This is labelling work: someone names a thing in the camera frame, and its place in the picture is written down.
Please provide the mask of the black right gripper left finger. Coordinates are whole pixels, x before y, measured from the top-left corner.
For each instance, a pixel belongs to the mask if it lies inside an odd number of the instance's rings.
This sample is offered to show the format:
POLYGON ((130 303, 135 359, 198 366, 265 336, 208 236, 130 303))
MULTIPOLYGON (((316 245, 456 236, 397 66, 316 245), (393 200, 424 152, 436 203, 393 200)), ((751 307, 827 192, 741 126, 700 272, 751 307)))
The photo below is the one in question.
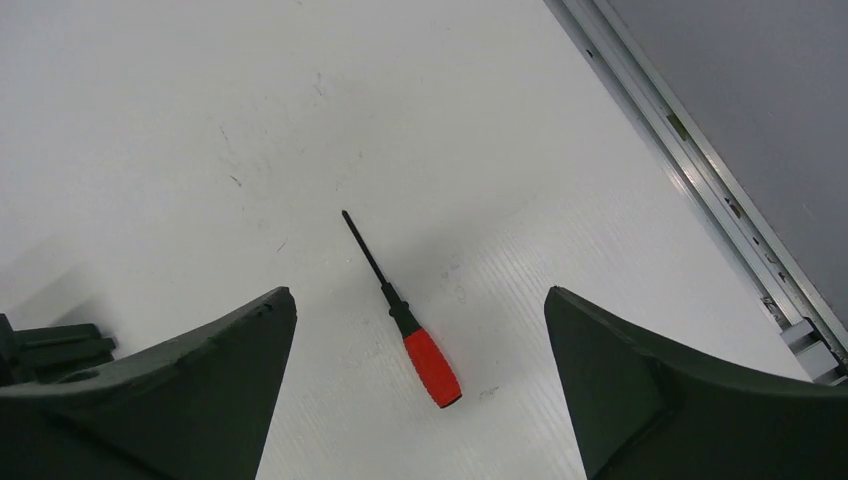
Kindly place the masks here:
POLYGON ((297 322, 275 288, 145 350, 1 386, 5 479, 252 479, 297 322))

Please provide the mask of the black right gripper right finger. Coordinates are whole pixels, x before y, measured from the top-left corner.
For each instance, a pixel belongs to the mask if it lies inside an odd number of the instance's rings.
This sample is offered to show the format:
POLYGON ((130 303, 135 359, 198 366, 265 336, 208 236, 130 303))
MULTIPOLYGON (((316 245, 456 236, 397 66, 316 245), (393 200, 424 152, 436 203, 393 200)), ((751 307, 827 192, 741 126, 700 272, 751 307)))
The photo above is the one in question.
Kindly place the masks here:
POLYGON ((695 350, 559 286, 551 349, 591 479, 843 479, 847 391, 695 350))

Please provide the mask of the red handled screwdriver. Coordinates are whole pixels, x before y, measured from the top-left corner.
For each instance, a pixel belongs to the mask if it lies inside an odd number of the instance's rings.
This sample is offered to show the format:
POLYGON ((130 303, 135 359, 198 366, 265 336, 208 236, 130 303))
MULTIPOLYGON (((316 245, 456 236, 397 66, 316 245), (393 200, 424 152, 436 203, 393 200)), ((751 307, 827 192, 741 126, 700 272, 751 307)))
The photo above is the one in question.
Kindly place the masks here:
POLYGON ((462 397, 462 390, 448 360, 414 316, 409 304, 387 280, 349 212, 343 210, 341 215, 380 283, 382 294, 388 304, 389 316, 394 320, 402 336, 407 356, 423 387, 439 408, 444 409, 454 404, 462 397))

